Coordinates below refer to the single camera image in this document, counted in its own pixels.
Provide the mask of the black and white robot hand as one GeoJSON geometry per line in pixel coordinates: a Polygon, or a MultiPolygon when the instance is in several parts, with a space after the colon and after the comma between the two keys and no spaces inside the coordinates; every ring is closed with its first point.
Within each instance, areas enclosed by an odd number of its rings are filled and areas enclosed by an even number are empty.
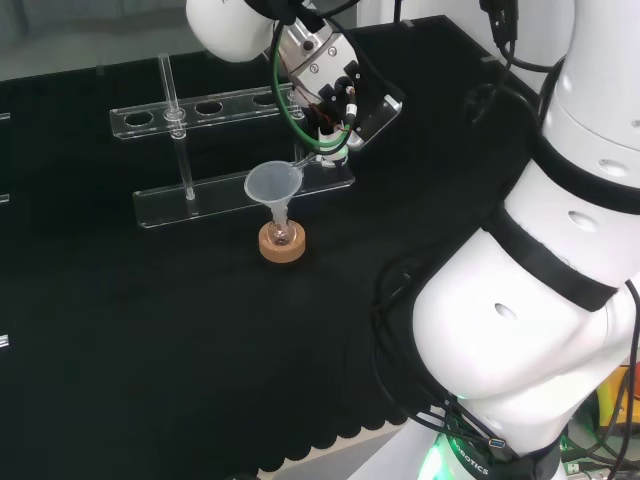
{"type": "Polygon", "coordinates": [[[314,153],[312,155],[312,162],[319,164],[323,168],[335,169],[342,167],[348,160],[349,148],[344,144],[341,149],[338,149],[343,137],[343,125],[339,124],[335,126],[322,126],[317,128],[318,140],[321,143],[328,144],[335,141],[336,144],[330,147],[318,147],[321,154],[314,153]]]}

